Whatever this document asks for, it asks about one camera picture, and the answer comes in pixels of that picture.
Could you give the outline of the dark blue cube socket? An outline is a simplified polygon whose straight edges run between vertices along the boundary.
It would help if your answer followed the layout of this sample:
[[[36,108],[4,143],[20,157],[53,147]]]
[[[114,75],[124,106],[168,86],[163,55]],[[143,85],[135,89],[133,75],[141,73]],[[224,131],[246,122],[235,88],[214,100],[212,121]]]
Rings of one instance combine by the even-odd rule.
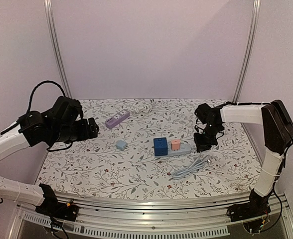
[[[168,154],[168,144],[166,137],[153,139],[154,155],[165,156]]]

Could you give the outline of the grey power strip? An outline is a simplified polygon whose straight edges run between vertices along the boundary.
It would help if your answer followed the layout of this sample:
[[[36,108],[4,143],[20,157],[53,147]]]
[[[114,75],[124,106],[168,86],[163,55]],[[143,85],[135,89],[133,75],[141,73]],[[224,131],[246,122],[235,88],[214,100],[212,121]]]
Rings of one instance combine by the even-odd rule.
[[[173,157],[173,156],[180,156],[180,155],[185,155],[185,154],[191,153],[191,145],[188,143],[182,143],[180,145],[179,150],[172,150],[170,143],[168,144],[167,147],[168,147],[167,155],[161,155],[158,157]]]

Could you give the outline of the purple power strip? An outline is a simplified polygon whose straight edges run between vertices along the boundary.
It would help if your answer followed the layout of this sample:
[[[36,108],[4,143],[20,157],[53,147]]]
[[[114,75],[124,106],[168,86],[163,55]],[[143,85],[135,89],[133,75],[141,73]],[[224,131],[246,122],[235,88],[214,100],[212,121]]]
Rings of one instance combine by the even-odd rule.
[[[121,122],[123,122],[125,119],[127,119],[129,116],[130,112],[128,110],[122,110],[120,112],[117,112],[115,115],[105,121],[105,126],[108,129],[112,129]]]

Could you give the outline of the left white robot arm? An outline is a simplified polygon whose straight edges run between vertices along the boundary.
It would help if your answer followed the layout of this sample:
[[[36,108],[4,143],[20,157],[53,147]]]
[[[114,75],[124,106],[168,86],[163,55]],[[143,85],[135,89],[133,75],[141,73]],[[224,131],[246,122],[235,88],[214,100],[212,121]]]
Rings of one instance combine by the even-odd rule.
[[[96,138],[98,133],[99,127],[94,118],[85,119],[82,113],[31,111],[0,133],[0,161],[41,142],[48,147],[57,142],[71,147],[74,142]],[[50,216],[61,212],[54,191],[45,184],[25,184],[0,176],[0,199],[42,207]]]

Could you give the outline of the light blue charger plug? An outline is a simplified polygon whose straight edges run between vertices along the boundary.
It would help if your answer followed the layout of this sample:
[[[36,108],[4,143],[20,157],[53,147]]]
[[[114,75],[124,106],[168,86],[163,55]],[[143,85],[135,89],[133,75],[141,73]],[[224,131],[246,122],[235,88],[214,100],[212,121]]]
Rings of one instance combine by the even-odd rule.
[[[124,150],[128,149],[128,143],[123,141],[123,140],[119,140],[116,143],[116,148],[121,150],[121,151],[124,151]]]

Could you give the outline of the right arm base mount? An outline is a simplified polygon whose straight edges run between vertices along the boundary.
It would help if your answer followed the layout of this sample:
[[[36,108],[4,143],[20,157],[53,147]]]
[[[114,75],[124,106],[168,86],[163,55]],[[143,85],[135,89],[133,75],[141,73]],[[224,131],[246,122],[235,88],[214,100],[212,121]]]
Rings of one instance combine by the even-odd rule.
[[[249,195],[249,202],[229,206],[226,215],[231,219],[231,222],[236,222],[268,214],[271,212],[268,202],[271,194],[272,191],[262,197],[252,190]]]

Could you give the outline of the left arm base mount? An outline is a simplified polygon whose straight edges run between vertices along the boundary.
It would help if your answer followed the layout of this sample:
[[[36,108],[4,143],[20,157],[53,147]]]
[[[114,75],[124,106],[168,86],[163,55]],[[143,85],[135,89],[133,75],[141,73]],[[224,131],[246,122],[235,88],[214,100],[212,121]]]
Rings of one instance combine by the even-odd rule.
[[[37,213],[49,217],[74,222],[79,213],[79,206],[74,204],[73,199],[66,203],[59,202],[53,189],[49,185],[39,184],[43,192],[44,201],[35,207]]]

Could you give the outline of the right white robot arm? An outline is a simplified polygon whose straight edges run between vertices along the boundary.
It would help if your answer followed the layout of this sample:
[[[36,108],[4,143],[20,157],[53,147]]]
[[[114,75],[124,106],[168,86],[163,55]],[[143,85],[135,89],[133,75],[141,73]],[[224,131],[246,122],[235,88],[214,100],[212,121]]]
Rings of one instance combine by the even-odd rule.
[[[293,121],[283,102],[225,102],[216,107],[204,103],[196,108],[194,114],[204,125],[194,134],[197,152],[217,146],[217,135],[224,131],[226,123],[259,125],[263,129],[265,156],[251,194],[258,198],[268,197],[286,166],[287,152],[293,145]]]

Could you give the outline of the pink charger plug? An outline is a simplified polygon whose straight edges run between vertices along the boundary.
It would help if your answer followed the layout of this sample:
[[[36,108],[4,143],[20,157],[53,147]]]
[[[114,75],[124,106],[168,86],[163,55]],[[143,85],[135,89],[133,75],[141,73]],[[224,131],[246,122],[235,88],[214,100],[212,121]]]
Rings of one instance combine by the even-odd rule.
[[[178,151],[181,147],[181,141],[180,139],[175,139],[171,141],[171,150],[172,151]]]

